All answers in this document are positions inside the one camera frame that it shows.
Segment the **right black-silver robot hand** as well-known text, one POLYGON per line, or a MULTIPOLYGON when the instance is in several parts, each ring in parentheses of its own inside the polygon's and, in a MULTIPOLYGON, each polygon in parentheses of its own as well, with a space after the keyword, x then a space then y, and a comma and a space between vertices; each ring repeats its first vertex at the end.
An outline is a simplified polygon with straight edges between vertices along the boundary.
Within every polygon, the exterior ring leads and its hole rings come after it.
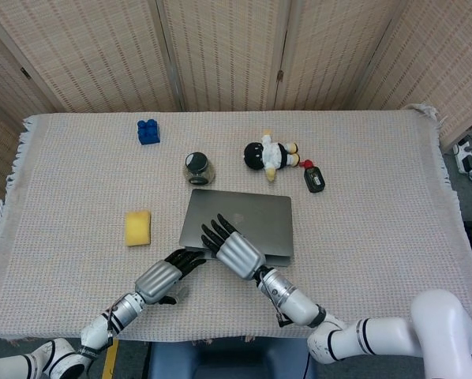
POLYGON ((241 279, 260 282, 260 271, 266 264, 264 254, 220 213, 210 226, 203 223, 201 230, 201 241, 213 257, 241 279))

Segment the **left black-silver robot hand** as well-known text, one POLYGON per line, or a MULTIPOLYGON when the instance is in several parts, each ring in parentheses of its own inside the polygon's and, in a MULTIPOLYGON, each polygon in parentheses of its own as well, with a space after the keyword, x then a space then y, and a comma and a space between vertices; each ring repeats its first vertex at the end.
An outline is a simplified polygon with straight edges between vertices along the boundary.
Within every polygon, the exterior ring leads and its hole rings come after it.
POLYGON ((190 274, 195 268, 206 263, 201 252, 178 249, 163 260, 156 262, 135 282, 135 292, 147 305, 176 305, 177 295, 168 295, 169 290, 190 274))

